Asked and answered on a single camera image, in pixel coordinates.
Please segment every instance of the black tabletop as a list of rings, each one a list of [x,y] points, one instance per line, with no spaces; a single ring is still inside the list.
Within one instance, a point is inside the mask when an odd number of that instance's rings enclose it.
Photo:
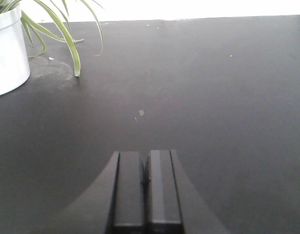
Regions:
[[[80,78],[68,48],[45,39],[29,80],[0,96],[0,234],[31,233],[113,151],[151,149],[177,150],[231,234],[300,234],[300,16],[104,22],[103,32],[95,57],[96,25],[72,23],[85,38]]]

